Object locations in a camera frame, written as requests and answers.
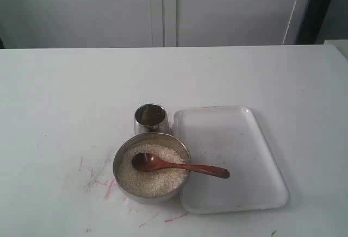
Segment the brown wooden spoon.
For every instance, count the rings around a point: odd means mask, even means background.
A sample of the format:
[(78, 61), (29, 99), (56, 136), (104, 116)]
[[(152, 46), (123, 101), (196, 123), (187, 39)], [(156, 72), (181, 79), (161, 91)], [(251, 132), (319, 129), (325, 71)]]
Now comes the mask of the brown wooden spoon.
[(150, 153), (139, 153), (135, 155), (132, 159), (132, 165), (135, 169), (142, 172), (162, 169), (182, 169), (222, 179), (228, 179), (230, 177), (230, 172), (227, 169), (208, 165), (170, 163)]

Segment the small steel cup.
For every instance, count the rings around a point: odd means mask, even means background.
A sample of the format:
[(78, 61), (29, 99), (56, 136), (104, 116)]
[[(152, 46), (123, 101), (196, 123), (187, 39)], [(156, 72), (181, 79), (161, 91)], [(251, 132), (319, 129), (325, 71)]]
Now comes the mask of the small steel cup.
[(135, 135), (149, 132), (170, 134), (167, 112), (159, 104), (149, 103), (137, 108), (134, 113)]

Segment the large steel rice bowl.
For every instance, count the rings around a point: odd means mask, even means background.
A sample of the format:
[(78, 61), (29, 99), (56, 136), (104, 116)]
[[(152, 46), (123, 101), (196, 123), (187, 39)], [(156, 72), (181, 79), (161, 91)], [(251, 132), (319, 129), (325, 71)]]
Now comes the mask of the large steel rice bowl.
[(130, 138), (116, 152), (113, 161), (116, 183), (127, 197), (139, 203), (157, 204), (182, 191), (189, 177), (188, 170), (139, 171), (132, 165), (133, 157), (139, 153), (151, 153), (170, 163), (191, 163), (185, 145), (172, 135), (143, 133)]

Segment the white uncooked rice grains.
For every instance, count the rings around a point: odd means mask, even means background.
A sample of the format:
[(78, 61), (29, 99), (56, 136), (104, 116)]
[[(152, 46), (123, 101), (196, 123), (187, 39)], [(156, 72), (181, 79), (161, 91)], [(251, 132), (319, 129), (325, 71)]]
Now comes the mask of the white uncooked rice grains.
[(132, 159), (139, 153), (151, 153), (170, 163), (184, 163), (177, 151), (161, 145), (144, 144), (128, 150), (118, 168), (119, 181), (128, 192), (152, 198), (168, 194), (183, 183), (187, 175), (186, 170), (162, 169), (152, 172), (136, 170), (132, 165)]

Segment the white rectangular plastic tray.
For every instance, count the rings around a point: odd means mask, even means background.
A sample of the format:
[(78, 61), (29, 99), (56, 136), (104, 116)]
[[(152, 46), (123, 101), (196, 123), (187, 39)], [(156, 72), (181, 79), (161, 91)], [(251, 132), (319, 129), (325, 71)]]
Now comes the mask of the white rectangular plastic tray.
[(239, 106), (177, 110), (172, 133), (193, 164), (225, 168), (228, 179), (192, 172), (180, 200), (193, 214), (279, 208), (289, 192), (251, 109)]

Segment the white cabinet doors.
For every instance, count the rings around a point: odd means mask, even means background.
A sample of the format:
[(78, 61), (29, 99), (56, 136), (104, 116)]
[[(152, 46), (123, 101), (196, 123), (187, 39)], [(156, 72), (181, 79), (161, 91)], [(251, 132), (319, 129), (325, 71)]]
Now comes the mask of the white cabinet doors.
[(1, 0), (7, 48), (292, 45), (309, 0)]

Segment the dark vertical post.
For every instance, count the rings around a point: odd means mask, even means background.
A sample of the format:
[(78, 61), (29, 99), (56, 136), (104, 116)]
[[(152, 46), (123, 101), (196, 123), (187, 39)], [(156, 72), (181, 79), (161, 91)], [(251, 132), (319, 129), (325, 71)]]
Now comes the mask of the dark vertical post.
[(296, 36), (296, 45), (315, 44), (330, 2), (331, 0), (309, 0)]

